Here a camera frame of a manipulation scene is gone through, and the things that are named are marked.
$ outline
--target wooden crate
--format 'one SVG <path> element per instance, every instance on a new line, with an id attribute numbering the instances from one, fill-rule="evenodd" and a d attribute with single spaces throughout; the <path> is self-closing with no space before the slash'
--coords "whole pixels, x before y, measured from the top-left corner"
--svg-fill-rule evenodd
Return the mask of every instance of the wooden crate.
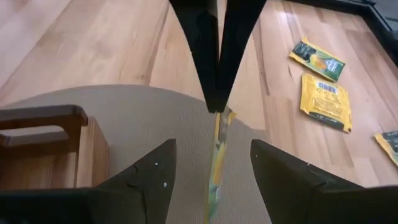
<path id="1" fill-rule="evenodd" d="M 1 110 L 5 129 L 15 130 L 0 134 L 0 190 L 91 187 L 108 178 L 106 140 L 79 106 Z"/>

